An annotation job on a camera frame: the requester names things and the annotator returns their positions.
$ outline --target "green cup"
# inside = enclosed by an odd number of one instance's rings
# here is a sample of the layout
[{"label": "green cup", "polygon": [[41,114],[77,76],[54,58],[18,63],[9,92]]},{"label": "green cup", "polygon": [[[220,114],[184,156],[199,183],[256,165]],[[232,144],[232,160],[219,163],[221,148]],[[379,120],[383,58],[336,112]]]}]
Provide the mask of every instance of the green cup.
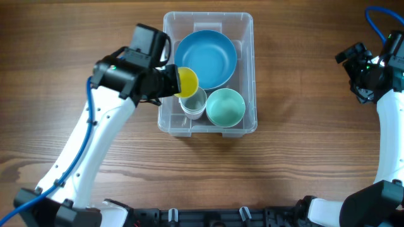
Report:
[{"label": "green cup", "polygon": [[237,125],[246,112],[242,96],[235,90],[222,88],[214,91],[206,102],[209,120],[219,127]]}]

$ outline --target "clear plastic bin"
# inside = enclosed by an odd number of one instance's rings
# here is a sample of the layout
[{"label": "clear plastic bin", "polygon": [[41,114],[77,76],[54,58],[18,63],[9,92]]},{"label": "clear plastic bin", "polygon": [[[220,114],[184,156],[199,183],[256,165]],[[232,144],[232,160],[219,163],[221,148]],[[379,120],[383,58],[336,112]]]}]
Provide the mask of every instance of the clear plastic bin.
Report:
[{"label": "clear plastic bin", "polygon": [[237,66],[231,79],[222,88],[238,91],[246,103],[246,113],[240,123],[231,128],[213,125],[206,112],[198,120],[191,120],[182,111],[178,98],[162,99],[158,108],[158,127],[173,136],[189,137],[193,132],[222,133],[223,137],[242,137],[258,126],[255,92],[253,18],[248,13],[169,12],[164,16],[164,32],[172,41],[169,64],[183,38],[199,30],[214,30],[226,35],[237,51]]}]

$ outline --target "yellow cup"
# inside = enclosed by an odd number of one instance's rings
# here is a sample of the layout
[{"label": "yellow cup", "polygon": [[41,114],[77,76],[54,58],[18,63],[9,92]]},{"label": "yellow cup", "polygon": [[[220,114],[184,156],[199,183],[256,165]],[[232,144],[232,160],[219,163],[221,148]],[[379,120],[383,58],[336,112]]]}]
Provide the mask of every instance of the yellow cup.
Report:
[{"label": "yellow cup", "polygon": [[178,67],[181,92],[175,94],[178,98],[189,98],[198,90],[199,81],[196,73],[188,67]]}]

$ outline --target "wood grain surface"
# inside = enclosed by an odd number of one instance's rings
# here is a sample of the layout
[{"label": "wood grain surface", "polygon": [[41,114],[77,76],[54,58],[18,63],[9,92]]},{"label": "wood grain surface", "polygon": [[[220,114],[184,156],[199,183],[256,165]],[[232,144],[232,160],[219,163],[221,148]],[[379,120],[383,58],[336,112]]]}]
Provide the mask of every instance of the wood grain surface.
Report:
[{"label": "wood grain surface", "polygon": [[[162,29],[169,11],[252,15],[258,128],[242,139],[172,137],[158,129],[157,107],[141,104],[100,168],[93,202],[111,198],[160,209],[291,206],[305,195],[344,200],[373,182],[376,106],[357,102],[334,56],[358,41],[377,55],[381,41],[365,7],[404,14],[404,2],[70,2],[0,5],[0,216],[59,156],[81,114],[94,63],[127,45],[135,24]],[[372,17],[384,34],[402,29],[387,16]],[[15,217],[9,225],[23,223]]]}]

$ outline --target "white cup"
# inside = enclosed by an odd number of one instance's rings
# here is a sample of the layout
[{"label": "white cup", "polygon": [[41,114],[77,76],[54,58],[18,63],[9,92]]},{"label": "white cup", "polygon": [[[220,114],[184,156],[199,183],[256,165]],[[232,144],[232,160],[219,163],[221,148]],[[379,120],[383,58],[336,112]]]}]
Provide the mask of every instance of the white cup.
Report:
[{"label": "white cup", "polygon": [[192,119],[199,119],[206,108],[208,97],[202,88],[198,88],[196,93],[189,98],[180,98],[179,103],[185,115]]}]

